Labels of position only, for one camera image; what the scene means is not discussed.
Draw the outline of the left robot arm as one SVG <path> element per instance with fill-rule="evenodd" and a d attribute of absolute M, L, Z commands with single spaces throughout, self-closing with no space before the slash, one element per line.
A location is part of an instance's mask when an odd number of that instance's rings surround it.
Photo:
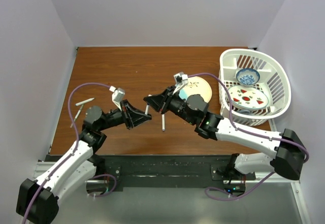
<path fill-rule="evenodd" d="M 51 223 L 64 197 L 89 178 L 104 176 L 105 167 L 95 156 L 107 138 L 103 130 L 121 124 L 129 130 L 151 119 L 148 112 L 133 107 L 128 100 L 108 113 L 99 106 L 88 108 L 82 131 L 71 148 L 45 173 L 21 183 L 16 212 L 23 217 L 22 222 Z"/>

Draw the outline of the thin green white pen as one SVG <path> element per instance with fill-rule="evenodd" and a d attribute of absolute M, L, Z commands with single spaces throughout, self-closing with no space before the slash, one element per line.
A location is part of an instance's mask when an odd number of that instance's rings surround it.
<path fill-rule="evenodd" d="M 76 120 L 78 119 L 78 117 L 79 117 L 79 115 L 80 115 L 80 113 L 81 113 L 83 107 L 84 107 L 84 105 L 81 105 L 81 106 L 80 106 L 79 110 L 77 111 L 77 113 L 76 113 L 76 115 L 75 115 L 75 117 L 74 117 L 73 123 L 71 123 L 71 125 L 70 125 L 70 128 L 73 127 L 73 124 L 74 124 L 74 123 L 76 122 Z"/>

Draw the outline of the white marker with purple ink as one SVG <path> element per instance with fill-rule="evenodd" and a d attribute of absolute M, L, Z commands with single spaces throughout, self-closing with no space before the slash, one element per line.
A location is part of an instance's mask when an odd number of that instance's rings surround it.
<path fill-rule="evenodd" d="M 162 123 L 162 131 L 166 131 L 166 119 L 165 119 L 165 114 L 161 115 L 161 123 Z"/>

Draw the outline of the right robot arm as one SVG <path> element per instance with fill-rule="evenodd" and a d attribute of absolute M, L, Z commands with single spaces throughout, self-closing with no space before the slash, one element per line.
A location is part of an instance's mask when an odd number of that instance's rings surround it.
<path fill-rule="evenodd" d="M 224 170 L 230 179 L 237 180 L 253 172 L 275 172 L 289 180 L 300 179 L 309 154 L 296 132 L 263 131 L 234 123 L 210 112 L 209 104 L 199 94 L 183 100 L 173 90 L 169 87 L 161 94 L 145 97 L 144 101 L 158 113 L 170 111 L 195 126 L 195 132 L 204 139 L 233 142 L 257 151 L 232 155 Z"/>

